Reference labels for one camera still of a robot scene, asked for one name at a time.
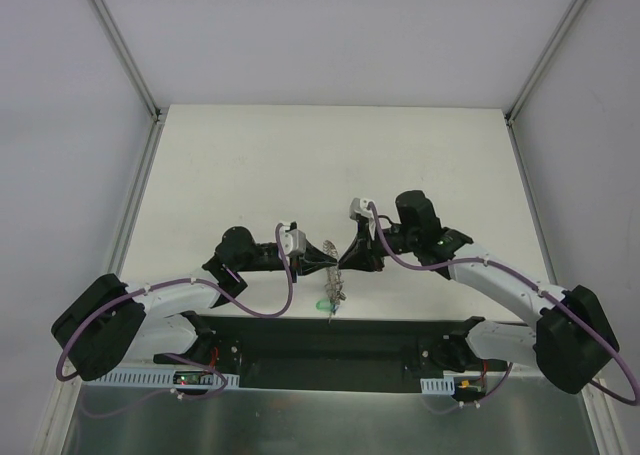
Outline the metal key organizer ring disc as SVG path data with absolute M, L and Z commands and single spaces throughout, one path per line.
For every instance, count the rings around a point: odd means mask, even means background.
M 339 259 L 339 253 L 333 242 L 325 240 L 323 242 L 323 252 L 333 255 L 337 260 Z M 342 279 L 341 271 L 338 266 L 335 268 L 326 269 L 327 281 L 325 284 L 325 291 L 327 299 L 333 304 L 333 306 L 339 306 L 346 300 L 344 293 L 344 282 Z

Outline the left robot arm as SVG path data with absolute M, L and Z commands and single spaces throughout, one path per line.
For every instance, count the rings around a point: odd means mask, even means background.
M 248 286 L 244 272 L 284 272 L 285 304 L 271 314 L 284 315 L 298 277 L 334 268 L 337 260 L 311 244 L 295 223 L 278 224 L 274 235 L 274 241 L 258 243 L 247 228 L 234 226 L 198 270 L 134 290 L 113 273 L 99 276 L 51 327 L 62 349 L 57 379 L 93 381 L 124 361 L 172 355 L 204 362 L 213 349 L 210 333 L 196 320 L 199 314 L 230 303 L 253 317 L 262 315 L 238 300 Z

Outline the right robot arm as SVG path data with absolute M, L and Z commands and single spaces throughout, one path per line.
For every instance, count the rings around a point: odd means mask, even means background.
M 380 272 L 391 258 L 405 269 L 435 272 L 488 297 L 512 314 L 516 325 L 475 318 L 442 346 L 455 371 L 484 359 L 538 369 L 556 388 L 580 392 L 610 362 L 619 343 L 598 297 L 578 285 L 567 289 L 536 281 L 494 257 L 468 235 L 441 224 L 420 190 L 395 200 L 397 222 L 382 227 L 376 204 L 355 198 L 349 216 L 355 238 L 339 260 L 342 270 Z

